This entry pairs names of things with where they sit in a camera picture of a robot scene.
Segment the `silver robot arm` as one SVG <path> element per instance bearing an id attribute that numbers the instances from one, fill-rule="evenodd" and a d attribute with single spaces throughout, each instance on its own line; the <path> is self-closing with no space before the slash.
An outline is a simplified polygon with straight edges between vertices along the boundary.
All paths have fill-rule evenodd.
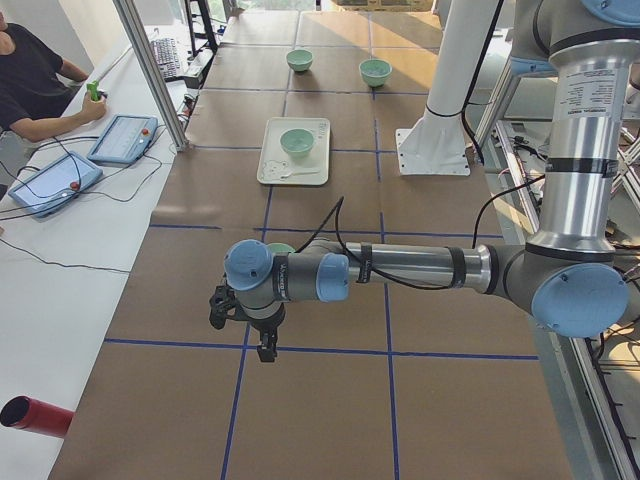
<path id="1" fill-rule="evenodd" d="M 543 204 L 521 247 L 420 247 L 326 241 L 292 252 L 256 240 L 233 245 L 211 297 L 210 323 L 257 330 L 260 359 L 277 356 L 291 301 L 341 301 L 351 282 L 420 290 L 471 288 L 511 301 L 565 337 L 592 337 L 624 314 L 629 291 L 605 237 L 631 65 L 639 58 L 635 1 L 521 1 L 513 57 L 558 75 Z"/>

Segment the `person's hand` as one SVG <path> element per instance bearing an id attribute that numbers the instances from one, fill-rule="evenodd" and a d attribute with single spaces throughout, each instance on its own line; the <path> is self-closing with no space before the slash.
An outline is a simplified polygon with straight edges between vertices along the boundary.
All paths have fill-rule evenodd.
<path id="1" fill-rule="evenodd" d="M 79 112 L 79 118 L 82 124 L 86 124 L 101 119 L 106 114 L 106 111 L 107 105 L 104 97 L 93 100 L 92 96 L 87 93 L 84 97 L 81 111 Z"/>

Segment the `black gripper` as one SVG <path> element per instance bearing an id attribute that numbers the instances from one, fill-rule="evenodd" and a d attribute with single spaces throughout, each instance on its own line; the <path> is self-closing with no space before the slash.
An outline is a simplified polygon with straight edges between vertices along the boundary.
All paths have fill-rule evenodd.
<path id="1" fill-rule="evenodd" d="M 284 313 L 275 313 L 268 318 L 252 320 L 251 327 L 259 333 L 259 344 L 257 353 L 262 363 L 275 361 L 277 353 L 278 328 L 285 319 Z"/>

